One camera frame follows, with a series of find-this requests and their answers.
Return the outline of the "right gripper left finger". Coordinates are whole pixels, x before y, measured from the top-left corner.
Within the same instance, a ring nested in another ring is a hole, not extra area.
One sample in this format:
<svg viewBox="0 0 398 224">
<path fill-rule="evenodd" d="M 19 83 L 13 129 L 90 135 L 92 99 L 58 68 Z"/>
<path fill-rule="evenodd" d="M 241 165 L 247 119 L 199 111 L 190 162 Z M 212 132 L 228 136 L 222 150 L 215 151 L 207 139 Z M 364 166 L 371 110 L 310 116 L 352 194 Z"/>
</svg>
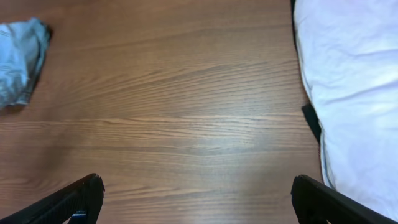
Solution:
<svg viewBox="0 0 398 224">
<path fill-rule="evenodd" d="M 9 224 L 95 224 L 104 200 L 102 178 L 95 173 L 1 219 Z"/>
</svg>

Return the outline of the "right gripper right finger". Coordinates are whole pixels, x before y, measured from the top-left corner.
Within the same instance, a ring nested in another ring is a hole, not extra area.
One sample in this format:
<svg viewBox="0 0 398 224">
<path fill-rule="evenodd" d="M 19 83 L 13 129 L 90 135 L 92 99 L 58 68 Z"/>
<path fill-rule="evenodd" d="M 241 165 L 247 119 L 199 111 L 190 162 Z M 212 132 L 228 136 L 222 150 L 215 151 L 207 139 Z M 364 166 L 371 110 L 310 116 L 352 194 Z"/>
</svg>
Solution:
<svg viewBox="0 0 398 224">
<path fill-rule="evenodd" d="M 294 178 L 290 194 L 300 224 L 397 224 L 307 175 Z"/>
</svg>

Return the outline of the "light blue denim shorts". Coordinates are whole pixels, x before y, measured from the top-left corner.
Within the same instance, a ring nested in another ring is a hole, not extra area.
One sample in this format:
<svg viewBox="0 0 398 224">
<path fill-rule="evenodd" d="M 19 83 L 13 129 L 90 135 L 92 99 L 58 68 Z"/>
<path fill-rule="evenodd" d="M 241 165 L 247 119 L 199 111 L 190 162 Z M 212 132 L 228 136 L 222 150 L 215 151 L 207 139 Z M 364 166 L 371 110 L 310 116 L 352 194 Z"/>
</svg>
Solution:
<svg viewBox="0 0 398 224">
<path fill-rule="evenodd" d="M 50 38 L 49 27 L 37 18 L 1 24 L 1 108 L 29 103 Z"/>
</svg>

